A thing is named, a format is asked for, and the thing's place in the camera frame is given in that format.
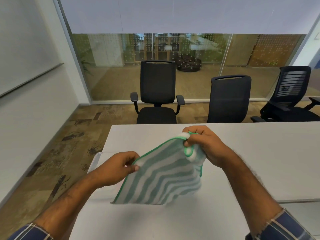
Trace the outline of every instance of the chair backrest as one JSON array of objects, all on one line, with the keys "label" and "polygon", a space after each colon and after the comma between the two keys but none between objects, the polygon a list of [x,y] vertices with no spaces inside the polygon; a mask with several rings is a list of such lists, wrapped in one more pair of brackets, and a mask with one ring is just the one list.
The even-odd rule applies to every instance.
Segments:
[{"label": "chair backrest", "polygon": [[230,75],[212,78],[207,122],[242,122],[248,112],[250,89],[250,76]]},{"label": "chair backrest", "polygon": [[146,60],[141,62],[140,94],[145,103],[161,106],[174,102],[176,65],[173,61]]},{"label": "chair backrest", "polygon": [[286,107],[295,106],[305,95],[311,68],[309,66],[283,66],[270,101]]}]

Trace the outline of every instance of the table top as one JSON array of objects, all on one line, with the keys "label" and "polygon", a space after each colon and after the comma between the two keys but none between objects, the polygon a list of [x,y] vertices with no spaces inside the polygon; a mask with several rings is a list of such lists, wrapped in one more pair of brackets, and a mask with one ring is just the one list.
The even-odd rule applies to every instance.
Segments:
[{"label": "table top", "polygon": [[[281,201],[320,198],[318,122],[207,124]],[[103,152],[142,155],[187,124],[113,125]],[[202,187],[164,206],[89,199],[70,239],[244,239],[246,220],[220,168],[206,161]]]}]

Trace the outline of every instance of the forearm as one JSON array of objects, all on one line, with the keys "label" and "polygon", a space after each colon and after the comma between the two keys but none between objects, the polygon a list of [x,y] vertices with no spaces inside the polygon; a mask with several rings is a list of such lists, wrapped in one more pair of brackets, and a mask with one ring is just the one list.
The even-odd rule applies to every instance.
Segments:
[{"label": "forearm", "polygon": [[244,213],[250,232],[255,236],[282,208],[236,153],[225,160],[222,169]]},{"label": "forearm", "polygon": [[96,189],[92,182],[90,175],[86,175],[40,214],[34,223],[50,233],[54,239],[62,238]]}]

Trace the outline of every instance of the cloth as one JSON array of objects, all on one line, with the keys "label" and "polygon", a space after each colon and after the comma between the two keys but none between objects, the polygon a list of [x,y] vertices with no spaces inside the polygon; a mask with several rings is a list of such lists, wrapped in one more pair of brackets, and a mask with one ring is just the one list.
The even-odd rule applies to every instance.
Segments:
[{"label": "cloth", "polygon": [[[249,233],[246,240],[253,240]],[[283,209],[274,219],[267,222],[266,227],[255,236],[260,240],[316,240],[299,222]]]},{"label": "cloth", "polygon": [[53,240],[54,238],[34,223],[27,224],[13,233],[8,240]]},{"label": "cloth", "polygon": [[163,205],[198,191],[206,155],[199,145],[184,147],[190,134],[183,132],[134,161],[140,169],[125,178],[113,204]]}]

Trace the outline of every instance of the blue plaid shirt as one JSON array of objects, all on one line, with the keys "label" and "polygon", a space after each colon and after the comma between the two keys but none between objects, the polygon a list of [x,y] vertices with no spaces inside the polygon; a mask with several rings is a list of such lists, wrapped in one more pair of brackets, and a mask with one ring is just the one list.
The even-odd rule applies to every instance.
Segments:
[{"label": "blue plaid shirt", "polygon": [[[33,223],[20,228],[8,240],[53,240],[54,238],[42,228]],[[251,234],[246,235],[246,240],[253,240]],[[297,220],[286,210],[274,219],[267,222],[257,240],[315,240],[315,238],[301,226]]]}]

